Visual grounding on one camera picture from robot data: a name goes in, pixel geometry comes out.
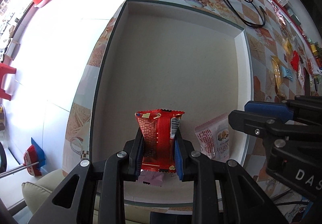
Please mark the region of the light blue snack bar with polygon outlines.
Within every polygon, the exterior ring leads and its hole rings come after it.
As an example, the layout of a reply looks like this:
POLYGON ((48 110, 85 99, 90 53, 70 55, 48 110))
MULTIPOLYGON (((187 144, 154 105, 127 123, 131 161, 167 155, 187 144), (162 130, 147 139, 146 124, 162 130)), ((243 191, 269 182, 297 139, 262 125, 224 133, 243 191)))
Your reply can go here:
POLYGON ((284 66, 280 67, 282 77, 287 78, 290 81, 293 81, 293 73, 290 69, 285 68, 284 66))

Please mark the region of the gold brown snack bar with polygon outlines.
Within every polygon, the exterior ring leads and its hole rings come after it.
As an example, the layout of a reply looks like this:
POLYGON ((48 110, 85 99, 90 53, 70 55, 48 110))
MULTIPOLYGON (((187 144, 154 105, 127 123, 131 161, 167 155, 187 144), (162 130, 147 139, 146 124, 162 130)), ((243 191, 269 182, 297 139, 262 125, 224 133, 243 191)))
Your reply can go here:
POLYGON ((283 76, 282 72, 280 69, 280 61, 277 56, 272 55, 271 56, 271 63, 272 63, 272 68, 273 68, 273 74, 275 77, 275 90, 278 98, 281 100, 286 99, 286 94, 283 86, 283 76))

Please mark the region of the pink white cookie packet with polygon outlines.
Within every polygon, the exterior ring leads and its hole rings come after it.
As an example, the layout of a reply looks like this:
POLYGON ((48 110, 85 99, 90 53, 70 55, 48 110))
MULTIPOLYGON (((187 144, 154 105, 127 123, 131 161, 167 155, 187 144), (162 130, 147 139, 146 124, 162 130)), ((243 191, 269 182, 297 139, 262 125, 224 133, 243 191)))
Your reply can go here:
POLYGON ((228 160, 230 152, 227 113, 197 126, 194 132, 202 154, 215 161, 226 162, 228 160))

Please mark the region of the large red snack bag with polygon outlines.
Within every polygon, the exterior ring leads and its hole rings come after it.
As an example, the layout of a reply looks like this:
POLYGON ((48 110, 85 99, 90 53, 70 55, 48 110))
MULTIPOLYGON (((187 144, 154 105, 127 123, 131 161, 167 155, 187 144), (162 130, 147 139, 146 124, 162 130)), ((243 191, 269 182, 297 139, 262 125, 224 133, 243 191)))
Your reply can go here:
POLYGON ((291 67, 293 68, 293 70, 297 73, 298 72, 298 66, 300 63, 300 57, 297 53, 297 51, 293 51, 293 55, 290 61, 291 67))

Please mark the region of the yellow rice cracker packet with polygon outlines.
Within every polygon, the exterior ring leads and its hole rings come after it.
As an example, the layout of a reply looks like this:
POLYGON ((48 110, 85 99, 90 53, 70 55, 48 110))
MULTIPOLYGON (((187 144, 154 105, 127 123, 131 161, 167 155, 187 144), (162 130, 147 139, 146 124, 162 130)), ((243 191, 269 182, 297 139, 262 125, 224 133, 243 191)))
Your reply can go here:
POLYGON ((283 48, 288 56, 291 56, 293 54, 293 47, 290 43, 289 39, 286 39, 283 45, 283 48))

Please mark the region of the red cased smartphone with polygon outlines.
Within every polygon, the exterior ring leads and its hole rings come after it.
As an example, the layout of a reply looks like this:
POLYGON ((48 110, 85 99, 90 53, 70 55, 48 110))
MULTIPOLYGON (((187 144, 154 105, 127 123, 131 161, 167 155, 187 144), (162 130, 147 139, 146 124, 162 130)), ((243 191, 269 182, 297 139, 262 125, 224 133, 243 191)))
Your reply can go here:
POLYGON ((306 70, 306 68, 303 69, 303 75, 304 75, 304 95, 310 96, 311 95, 310 74, 306 70))

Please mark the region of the beige sofa cushion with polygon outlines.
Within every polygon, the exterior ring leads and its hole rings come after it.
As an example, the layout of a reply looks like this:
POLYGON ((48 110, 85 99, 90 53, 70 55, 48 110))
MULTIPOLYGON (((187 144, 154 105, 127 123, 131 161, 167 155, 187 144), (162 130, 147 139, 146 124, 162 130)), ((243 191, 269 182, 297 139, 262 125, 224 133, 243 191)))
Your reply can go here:
POLYGON ((64 178, 63 171, 58 169, 44 175, 35 183, 24 182, 21 184, 22 195, 32 214, 40 208, 64 178))

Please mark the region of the red plastic stool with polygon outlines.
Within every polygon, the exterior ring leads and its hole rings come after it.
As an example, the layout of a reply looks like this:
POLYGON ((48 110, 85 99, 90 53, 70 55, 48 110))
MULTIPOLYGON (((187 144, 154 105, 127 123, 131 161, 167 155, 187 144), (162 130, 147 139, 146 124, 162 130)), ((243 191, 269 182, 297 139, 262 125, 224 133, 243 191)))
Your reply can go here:
POLYGON ((8 74, 16 74, 16 68, 13 68, 9 65, 6 65, 4 63, 0 63, 0 97, 1 99, 5 99, 8 101, 11 101, 11 95, 8 94, 3 86, 5 85, 5 81, 7 79, 8 74))

